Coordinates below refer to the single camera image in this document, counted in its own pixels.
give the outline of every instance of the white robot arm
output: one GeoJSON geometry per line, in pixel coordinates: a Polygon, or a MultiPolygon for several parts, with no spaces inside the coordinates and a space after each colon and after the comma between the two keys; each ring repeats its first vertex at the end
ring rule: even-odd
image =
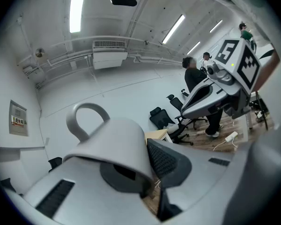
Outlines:
{"type": "Polygon", "coordinates": [[[207,78],[187,97],[181,116],[195,119],[224,109],[233,119],[249,112],[251,92],[261,65],[243,39],[226,39],[206,63],[207,78]]]}

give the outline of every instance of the black pants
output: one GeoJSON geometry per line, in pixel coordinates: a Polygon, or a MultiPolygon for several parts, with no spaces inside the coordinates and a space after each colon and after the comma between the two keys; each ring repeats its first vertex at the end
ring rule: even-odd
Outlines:
{"type": "Polygon", "coordinates": [[[223,113],[223,109],[221,109],[215,114],[206,116],[209,122],[209,127],[205,130],[205,132],[208,135],[215,134],[215,132],[219,129],[222,113],[223,113]]]}

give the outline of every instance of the wooden desk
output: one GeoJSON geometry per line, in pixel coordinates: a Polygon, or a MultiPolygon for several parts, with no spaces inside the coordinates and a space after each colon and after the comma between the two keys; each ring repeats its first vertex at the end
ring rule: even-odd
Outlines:
{"type": "Polygon", "coordinates": [[[145,133],[146,144],[147,144],[147,139],[148,138],[160,139],[160,140],[165,139],[166,141],[172,143],[172,140],[171,140],[170,136],[168,135],[168,130],[167,129],[156,130],[156,131],[153,131],[153,132],[146,132],[145,133]]]}

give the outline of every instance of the ceiling light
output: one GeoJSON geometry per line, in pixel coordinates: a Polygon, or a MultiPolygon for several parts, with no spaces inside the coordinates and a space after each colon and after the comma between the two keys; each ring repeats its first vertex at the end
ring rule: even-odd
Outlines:
{"type": "Polygon", "coordinates": [[[200,44],[200,42],[198,42],[188,53],[187,53],[187,55],[192,51],[192,50],[194,50],[195,48],[196,48],[196,46],[198,46],[200,44]]]}
{"type": "Polygon", "coordinates": [[[214,28],[212,28],[209,32],[212,32],[223,20],[220,20],[215,26],[214,28]]]}
{"type": "Polygon", "coordinates": [[[71,0],[70,5],[70,32],[79,32],[81,24],[83,0],[71,0]]]}
{"type": "Polygon", "coordinates": [[[182,23],[182,21],[185,19],[183,15],[181,15],[178,20],[175,22],[174,26],[171,28],[171,30],[168,32],[168,34],[165,36],[163,40],[163,44],[166,44],[169,38],[173,35],[175,30],[179,27],[179,25],[182,23]]]}

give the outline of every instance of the black vent slot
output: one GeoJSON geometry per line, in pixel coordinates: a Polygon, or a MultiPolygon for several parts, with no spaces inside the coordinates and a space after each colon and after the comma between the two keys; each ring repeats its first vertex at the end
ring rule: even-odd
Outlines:
{"type": "Polygon", "coordinates": [[[52,218],[75,183],[61,180],[36,207],[38,211],[52,218]]]}
{"type": "Polygon", "coordinates": [[[227,160],[222,160],[222,159],[214,158],[214,157],[209,159],[208,161],[211,162],[211,163],[215,163],[215,164],[221,165],[221,166],[228,166],[229,163],[230,163],[227,160]]]}

